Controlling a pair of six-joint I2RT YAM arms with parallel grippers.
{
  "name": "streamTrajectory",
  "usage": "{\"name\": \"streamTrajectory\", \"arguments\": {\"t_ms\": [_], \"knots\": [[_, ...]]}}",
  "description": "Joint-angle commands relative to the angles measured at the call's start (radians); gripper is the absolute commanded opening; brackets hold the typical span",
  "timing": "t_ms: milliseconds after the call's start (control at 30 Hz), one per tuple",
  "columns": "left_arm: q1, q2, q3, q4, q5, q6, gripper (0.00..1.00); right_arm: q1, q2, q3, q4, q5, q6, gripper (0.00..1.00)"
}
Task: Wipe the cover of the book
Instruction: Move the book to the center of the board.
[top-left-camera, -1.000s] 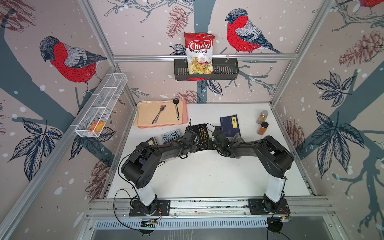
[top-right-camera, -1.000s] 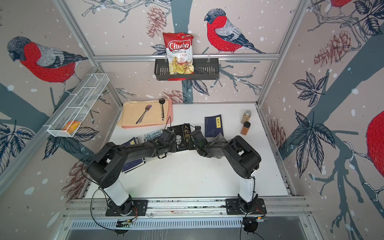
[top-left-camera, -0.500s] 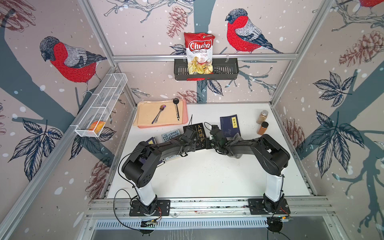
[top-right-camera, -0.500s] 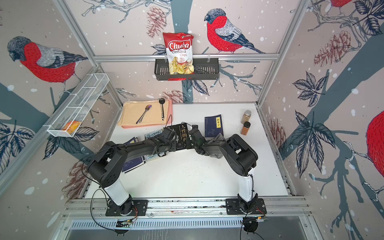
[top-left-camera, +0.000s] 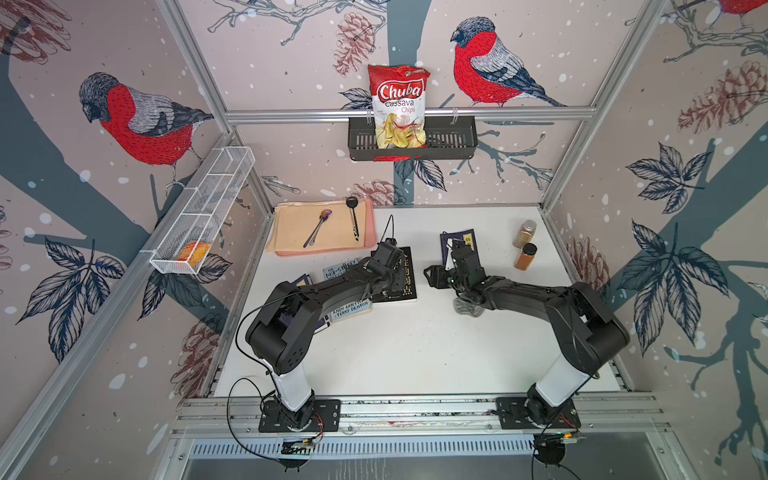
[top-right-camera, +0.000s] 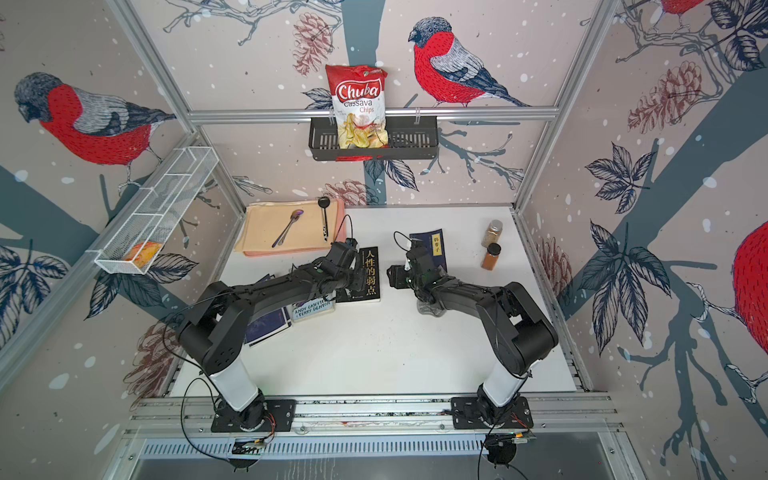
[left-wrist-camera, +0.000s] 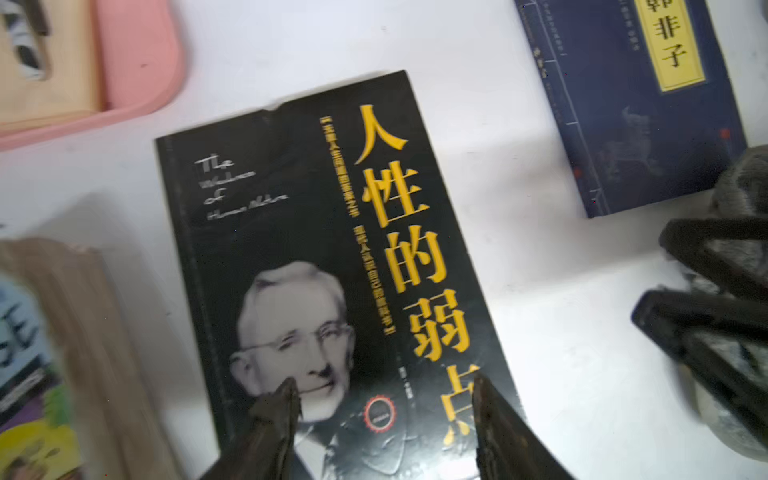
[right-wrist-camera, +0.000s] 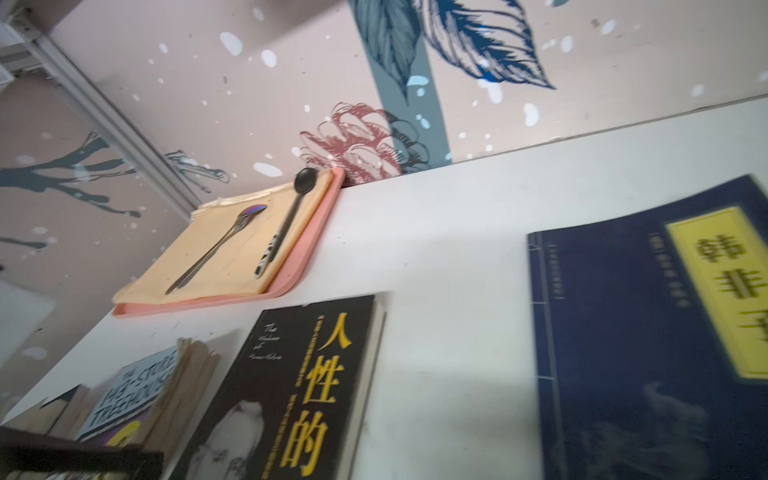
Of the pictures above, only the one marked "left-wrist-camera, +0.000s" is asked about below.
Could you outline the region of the Treehouse colourful paperback book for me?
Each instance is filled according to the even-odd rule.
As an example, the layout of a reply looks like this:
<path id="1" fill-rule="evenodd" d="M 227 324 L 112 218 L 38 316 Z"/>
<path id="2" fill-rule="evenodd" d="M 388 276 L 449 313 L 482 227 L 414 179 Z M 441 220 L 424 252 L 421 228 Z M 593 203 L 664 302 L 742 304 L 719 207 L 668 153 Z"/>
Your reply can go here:
<path id="1" fill-rule="evenodd" d="M 1 245 L 1 475 L 177 479 L 99 254 Z"/>

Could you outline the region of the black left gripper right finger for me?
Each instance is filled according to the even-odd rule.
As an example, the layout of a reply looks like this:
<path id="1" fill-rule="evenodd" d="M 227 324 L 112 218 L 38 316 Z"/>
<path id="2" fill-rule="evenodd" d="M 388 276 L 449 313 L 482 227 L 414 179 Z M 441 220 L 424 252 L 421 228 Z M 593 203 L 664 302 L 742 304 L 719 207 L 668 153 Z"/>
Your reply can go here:
<path id="1" fill-rule="evenodd" d="M 472 408 L 480 478 L 573 480 L 490 379 L 474 378 Z"/>

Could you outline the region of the black portrait cover book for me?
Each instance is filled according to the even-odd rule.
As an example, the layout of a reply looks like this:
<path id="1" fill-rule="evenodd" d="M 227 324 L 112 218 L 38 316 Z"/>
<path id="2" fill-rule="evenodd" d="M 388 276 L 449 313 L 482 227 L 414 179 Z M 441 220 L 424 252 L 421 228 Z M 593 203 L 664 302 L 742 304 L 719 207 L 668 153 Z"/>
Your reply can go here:
<path id="1" fill-rule="evenodd" d="M 408 75 L 155 146 L 219 447 L 290 378 L 295 478 L 477 478 L 476 376 L 519 398 Z"/>

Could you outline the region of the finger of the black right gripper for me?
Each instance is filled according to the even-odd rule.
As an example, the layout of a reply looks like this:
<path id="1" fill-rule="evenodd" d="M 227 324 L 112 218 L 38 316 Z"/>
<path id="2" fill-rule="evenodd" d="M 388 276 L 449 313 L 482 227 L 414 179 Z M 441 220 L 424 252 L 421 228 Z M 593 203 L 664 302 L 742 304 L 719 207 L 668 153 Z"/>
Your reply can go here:
<path id="1" fill-rule="evenodd" d="M 671 290 L 645 292 L 632 322 L 762 446 L 767 445 L 767 305 Z"/>
<path id="2" fill-rule="evenodd" d="M 660 246 L 689 270 L 733 296 L 767 300 L 767 219 L 676 219 Z"/>

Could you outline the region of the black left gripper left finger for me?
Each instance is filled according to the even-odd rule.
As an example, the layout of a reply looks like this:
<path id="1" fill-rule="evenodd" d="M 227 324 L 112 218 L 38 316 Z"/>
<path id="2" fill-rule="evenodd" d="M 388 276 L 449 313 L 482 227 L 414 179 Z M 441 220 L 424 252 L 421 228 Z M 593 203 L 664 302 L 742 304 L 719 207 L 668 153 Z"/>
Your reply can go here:
<path id="1" fill-rule="evenodd" d="M 288 378 L 256 398 L 245 430 L 200 479 L 290 479 L 300 415 L 298 387 Z"/>

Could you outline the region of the blue book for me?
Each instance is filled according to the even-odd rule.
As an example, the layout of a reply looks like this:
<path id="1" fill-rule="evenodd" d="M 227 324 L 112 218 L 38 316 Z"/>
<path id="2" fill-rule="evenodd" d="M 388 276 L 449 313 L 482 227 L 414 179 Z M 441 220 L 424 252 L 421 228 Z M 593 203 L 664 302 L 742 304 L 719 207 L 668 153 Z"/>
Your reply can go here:
<path id="1" fill-rule="evenodd" d="M 519 1 L 586 214 L 710 189 L 747 143 L 703 1 Z"/>

